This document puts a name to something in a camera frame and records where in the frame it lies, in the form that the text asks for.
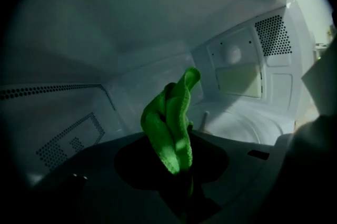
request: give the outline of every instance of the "perforated vent panel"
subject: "perforated vent panel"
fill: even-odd
[[[82,145],[78,137],[73,138],[69,144],[73,147],[76,153],[84,149],[84,146]]]
[[[282,17],[276,15],[255,23],[264,56],[292,53]]]
[[[54,170],[56,167],[58,167],[68,159],[67,154],[62,150],[61,146],[59,145],[59,141],[88,119],[91,119],[91,121],[93,122],[94,126],[96,127],[99,133],[98,138],[96,139],[93,145],[98,144],[100,142],[105,132],[101,127],[101,125],[99,124],[94,113],[90,113],[85,117],[83,117],[82,119],[78,120],[76,123],[69,126],[67,129],[62,131],[57,136],[53,137],[44,146],[42,146],[39,150],[36,151],[36,154],[40,157],[40,160],[44,162],[45,166],[48,167],[49,170],[51,171]],[[85,148],[80,142],[79,138],[77,137],[75,137],[70,142],[70,145],[73,147],[76,153],[82,151]]]
[[[36,87],[10,87],[7,89],[0,90],[0,100],[10,100],[19,97],[28,97],[44,93],[56,93],[67,90],[76,89],[88,89],[88,88],[99,88],[104,91],[107,96],[111,106],[115,110],[114,104],[112,103],[107,91],[101,84],[58,84],[58,85],[36,85]]]

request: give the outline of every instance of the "green microfiber cloth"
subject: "green microfiber cloth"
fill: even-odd
[[[170,173],[188,171],[192,149],[188,130],[193,123],[186,117],[190,90],[200,80],[200,72],[189,67],[177,83],[169,83],[143,111],[141,126],[151,145]]]

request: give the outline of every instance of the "rectangular panel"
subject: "rectangular panel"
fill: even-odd
[[[216,78],[219,89],[225,94],[244,95],[261,98],[260,67],[255,64],[217,69]]]
[[[267,57],[266,62],[269,67],[290,66],[291,56],[290,54],[271,55]]]
[[[278,110],[286,111],[289,108],[292,90],[291,74],[272,75],[272,100],[271,104]]]
[[[248,63],[259,64],[253,36],[248,27],[217,38],[207,49],[215,69]]]

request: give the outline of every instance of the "green cloth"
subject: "green cloth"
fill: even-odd
[[[143,111],[141,126],[151,145],[170,173],[188,171],[192,149],[188,130],[193,123],[186,117],[190,90],[200,80],[200,72],[189,67],[177,83],[169,83]]]

